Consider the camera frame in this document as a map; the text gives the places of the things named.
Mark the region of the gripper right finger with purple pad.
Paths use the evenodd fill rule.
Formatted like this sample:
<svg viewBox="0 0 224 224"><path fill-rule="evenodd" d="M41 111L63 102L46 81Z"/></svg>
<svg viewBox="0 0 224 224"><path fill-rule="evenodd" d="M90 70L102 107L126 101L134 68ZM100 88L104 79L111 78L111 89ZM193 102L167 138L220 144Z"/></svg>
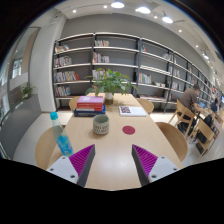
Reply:
<svg viewBox="0 0 224 224"><path fill-rule="evenodd" d="M132 145L132 157L142 186L148 185L179 170L167 157L157 157L137 145Z"/></svg>

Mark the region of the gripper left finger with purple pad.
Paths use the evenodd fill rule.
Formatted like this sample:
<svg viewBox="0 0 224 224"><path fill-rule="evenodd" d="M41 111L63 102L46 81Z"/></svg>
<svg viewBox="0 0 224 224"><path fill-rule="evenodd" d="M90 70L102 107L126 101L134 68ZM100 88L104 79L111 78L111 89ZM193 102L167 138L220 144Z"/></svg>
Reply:
<svg viewBox="0 0 224 224"><path fill-rule="evenodd" d="M84 187L95 156L95 145L92 144L70 157L61 156L47 171L67 181Z"/></svg>

